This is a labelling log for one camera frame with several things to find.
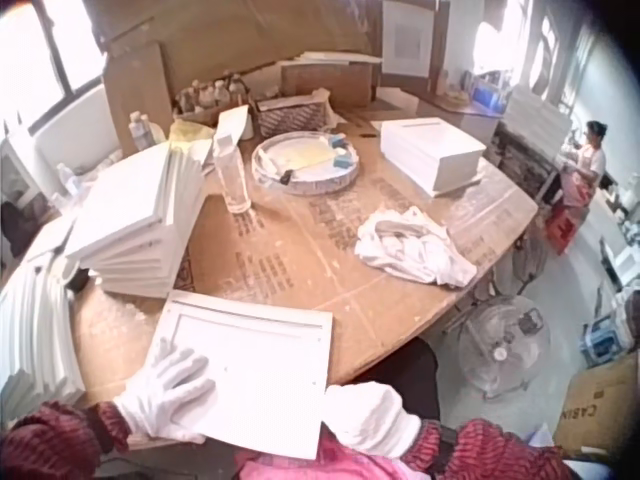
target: white shirt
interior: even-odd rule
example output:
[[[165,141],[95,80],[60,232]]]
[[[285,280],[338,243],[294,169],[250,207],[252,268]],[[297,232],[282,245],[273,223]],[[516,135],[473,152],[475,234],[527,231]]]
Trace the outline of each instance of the white shirt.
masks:
[[[604,175],[604,170],[607,166],[607,157],[602,148],[596,150],[589,144],[585,145],[580,150],[563,148],[562,155],[575,161],[580,170],[597,173],[598,178],[594,184],[598,185],[600,183],[600,179]]]

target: white glove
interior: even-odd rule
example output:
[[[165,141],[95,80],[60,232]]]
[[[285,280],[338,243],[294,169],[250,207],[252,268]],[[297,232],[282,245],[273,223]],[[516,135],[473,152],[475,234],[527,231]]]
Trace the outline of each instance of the white glove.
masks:
[[[213,380],[202,375],[181,384],[202,370],[207,359],[190,348],[172,350],[167,339],[162,338],[148,363],[129,379],[125,391],[114,403],[132,433],[203,443],[204,435],[172,423],[171,417],[180,406],[213,389]]]
[[[324,397],[323,420],[342,445],[388,458],[404,455],[421,426],[420,418],[402,408],[398,392],[376,382],[331,385]]]

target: red sleeve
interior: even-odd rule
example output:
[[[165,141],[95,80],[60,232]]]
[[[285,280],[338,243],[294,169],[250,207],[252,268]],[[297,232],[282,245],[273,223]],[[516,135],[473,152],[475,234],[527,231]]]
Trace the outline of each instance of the red sleeve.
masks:
[[[424,472],[435,459],[440,444],[438,425],[425,422],[418,438],[402,461]],[[486,420],[472,420],[458,431],[458,441],[440,480],[486,479],[569,480],[557,448],[530,447],[516,435],[504,433]]]
[[[114,447],[127,451],[130,433],[113,403],[86,410],[45,403],[2,438],[2,473],[8,478],[90,478],[100,455]]]

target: pink cloth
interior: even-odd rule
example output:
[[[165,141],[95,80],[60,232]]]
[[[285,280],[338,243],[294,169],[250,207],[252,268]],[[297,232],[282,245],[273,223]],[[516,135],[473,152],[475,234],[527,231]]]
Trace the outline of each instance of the pink cloth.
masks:
[[[562,203],[567,207],[586,207],[591,203],[595,189],[576,172],[561,172]]]
[[[315,460],[299,460],[242,451],[236,455],[241,480],[407,480],[391,460],[370,457],[343,447],[328,432],[322,432]]]

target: table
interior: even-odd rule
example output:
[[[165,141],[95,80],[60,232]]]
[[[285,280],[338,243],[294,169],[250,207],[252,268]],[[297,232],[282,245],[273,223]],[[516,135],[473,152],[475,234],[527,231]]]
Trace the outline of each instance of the table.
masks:
[[[468,289],[412,283],[353,255],[357,227],[381,206],[417,205],[447,226],[459,250],[484,275],[524,231],[535,203],[489,162],[482,181],[437,199],[387,162],[370,120],[407,118],[389,108],[345,112],[342,125],[361,171],[348,189],[295,197],[259,187],[247,164],[253,209],[229,214],[215,174],[191,235],[177,288],[235,300],[333,312],[329,382],[348,382],[417,336]],[[257,144],[242,146],[245,161]],[[74,307],[74,344],[87,394],[110,400],[143,364],[164,301],[112,295],[89,285]]]

